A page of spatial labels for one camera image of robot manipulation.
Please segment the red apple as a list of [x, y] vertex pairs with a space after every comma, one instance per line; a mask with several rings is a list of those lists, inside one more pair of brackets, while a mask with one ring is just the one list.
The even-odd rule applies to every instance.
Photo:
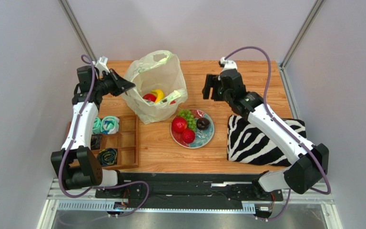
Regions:
[[149, 94], [145, 94], [143, 97], [142, 97], [144, 100], [146, 101], [149, 101], [149, 102], [155, 102], [157, 97], [156, 95], [152, 94], [152, 93], [149, 93]]

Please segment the pale green plastic bag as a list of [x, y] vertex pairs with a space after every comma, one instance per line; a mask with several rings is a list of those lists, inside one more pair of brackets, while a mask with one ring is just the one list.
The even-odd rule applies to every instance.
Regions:
[[[160, 122], [175, 114], [180, 104], [188, 99], [185, 78], [178, 56], [167, 50], [154, 51], [132, 62], [124, 79], [136, 86], [123, 93], [122, 98], [144, 124]], [[160, 89], [164, 98], [149, 103], [142, 97]]]

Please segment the yellow banana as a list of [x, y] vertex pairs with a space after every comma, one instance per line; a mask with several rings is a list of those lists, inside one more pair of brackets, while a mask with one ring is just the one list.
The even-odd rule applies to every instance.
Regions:
[[151, 94], [156, 97], [155, 103], [160, 102], [164, 98], [164, 92], [160, 89], [151, 90]]

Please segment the dark avocado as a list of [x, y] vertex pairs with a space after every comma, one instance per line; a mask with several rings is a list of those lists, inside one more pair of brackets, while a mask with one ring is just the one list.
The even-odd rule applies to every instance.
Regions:
[[196, 121], [196, 128], [199, 130], [206, 130], [209, 128], [211, 122], [205, 117], [198, 118]]

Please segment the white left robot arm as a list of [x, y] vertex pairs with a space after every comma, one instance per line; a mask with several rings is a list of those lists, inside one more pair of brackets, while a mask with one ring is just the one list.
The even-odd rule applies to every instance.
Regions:
[[118, 172], [105, 172], [91, 151], [93, 124], [103, 96], [119, 96], [135, 87], [114, 69], [98, 78], [99, 70], [92, 66], [77, 69], [79, 83], [72, 99], [73, 116], [68, 135], [60, 151], [51, 154], [51, 163], [62, 190], [84, 187], [116, 186]]

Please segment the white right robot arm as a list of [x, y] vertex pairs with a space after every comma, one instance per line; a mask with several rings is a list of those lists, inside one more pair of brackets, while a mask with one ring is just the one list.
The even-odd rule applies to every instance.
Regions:
[[321, 179], [328, 181], [327, 146], [313, 144], [274, 114], [262, 96], [246, 90], [236, 69], [224, 70], [219, 75], [207, 74], [202, 94], [204, 99], [227, 102], [235, 114], [261, 130], [288, 159], [289, 167], [259, 177], [260, 189], [265, 192], [290, 189], [304, 194], [313, 190]]

